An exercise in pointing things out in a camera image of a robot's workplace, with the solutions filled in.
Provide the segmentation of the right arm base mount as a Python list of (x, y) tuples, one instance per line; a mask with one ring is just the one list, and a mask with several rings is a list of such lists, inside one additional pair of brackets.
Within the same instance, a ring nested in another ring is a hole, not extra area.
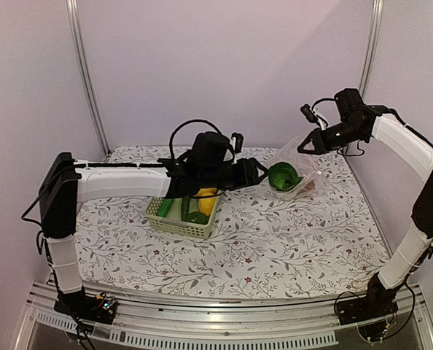
[(399, 310), (394, 297), (377, 301), (351, 291), (340, 293), (333, 309), (340, 325), (355, 324), (359, 335), (370, 343), (385, 339)]

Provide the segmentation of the beige perforated plastic basket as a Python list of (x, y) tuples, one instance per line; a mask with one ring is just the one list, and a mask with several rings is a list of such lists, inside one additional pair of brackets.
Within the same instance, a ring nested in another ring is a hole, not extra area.
[(155, 230), (163, 231), (166, 233), (173, 233), (181, 236), (189, 236), (193, 238), (207, 239), (211, 237), (214, 220), (219, 209), (219, 199), (215, 198), (215, 204), (212, 209), (211, 215), (208, 217), (206, 224), (199, 224), (196, 222), (186, 222), (181, 219), (182, 213), (182, 200), (181, 198), (175, 199), (169, 206), (169, 210), (165, 217), (158, 216), (160, 208), (165, 201), (164, 198), (153, 198), (146, 209), (146, 218), (148, 219), (151, 227)]

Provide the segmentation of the brown potato toy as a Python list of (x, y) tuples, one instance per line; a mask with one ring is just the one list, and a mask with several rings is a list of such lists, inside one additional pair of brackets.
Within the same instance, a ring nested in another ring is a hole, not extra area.
[(301, 189), (301, 192), (310, 192), (310, 191), (315, 190), (315, 188), (316, 188), (315, 182), (310, 181), (309, 183), (307, 183), (303, 186), (303, 188)]

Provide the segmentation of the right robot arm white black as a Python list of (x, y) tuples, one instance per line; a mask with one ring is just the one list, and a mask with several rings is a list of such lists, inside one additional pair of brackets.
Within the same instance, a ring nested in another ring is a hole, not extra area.
[(325, 155), (360, 141), (377, 141), (395, 154), (417, 177), (420, 192), (413, 204), (410, 225), (390, 260), (370, 279), (360, 311), (375, 318), (387, 308), (407, 277), (433, 254), (433, 143), (405, 122), (396, 109), (366, 104), (356, 88), (345, 88), (330, 99), (340, 120), (329, 125), (315, 104), (300, 111), (315, 128), (297, 150), (301, 154)]

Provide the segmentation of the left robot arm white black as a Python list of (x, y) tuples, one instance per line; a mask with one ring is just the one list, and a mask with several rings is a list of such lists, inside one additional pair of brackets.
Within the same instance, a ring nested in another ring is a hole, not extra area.
[(91, 311), (81, 291), (74, 234), (82, 204), (113, 197), (194, 197), (202, 188), (233, 191), (258, 185), (268, 170), (257, 159), (241, 158), (242, 136), (199, 133), (183, 155), (171, 153), (153, 163), (91, 163), (60, 153), (48, 171), (34, 204), (47, 245), (50, 265), (64, 294), (63, 304), (75, 316)]

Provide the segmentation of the clear zip top bag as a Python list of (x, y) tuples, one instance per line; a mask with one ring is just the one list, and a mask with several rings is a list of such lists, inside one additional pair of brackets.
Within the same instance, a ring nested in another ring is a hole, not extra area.
[[(286, 162), (291, 164), (299, 175), (303, 177), (301, 183), (289, 192), (278, 192), (271, 188), (272, 193), (281, 199), (290, 201), (307, 197), (321, 197), (327, 194), (329, 189), (328, 179), (321, 173), (319, 168), (314, 164), (314, 158), (311, 155), (301, 154), (297, 151), (297, 147), (301, 144), (301, 137), (294, 137), (282, 148), (280, 148), (268, 161), (267, 168), (278, 162)], [(310, 181), (314, 181), (316, 188), (310, 192), (301, 192), (303, 186)]]

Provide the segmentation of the bok choy toy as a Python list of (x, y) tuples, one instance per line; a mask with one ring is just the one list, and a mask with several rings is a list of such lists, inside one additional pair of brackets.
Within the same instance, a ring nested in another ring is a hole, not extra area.
[(295, 168), (286, 162), (278, 162), (268, 169), (268, 182), (271, 188), (278, 192), (289, 192), (303, 180)]

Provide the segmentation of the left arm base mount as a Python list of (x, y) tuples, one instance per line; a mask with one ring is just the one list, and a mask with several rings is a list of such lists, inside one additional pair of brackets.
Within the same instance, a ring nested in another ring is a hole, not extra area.
[(105, 292), (90, 296), (81, 288), (78, 292), (59, 292), (54, 310), (75, 319), (113, 324), (117, 312), (117, 299), (107, 296)]

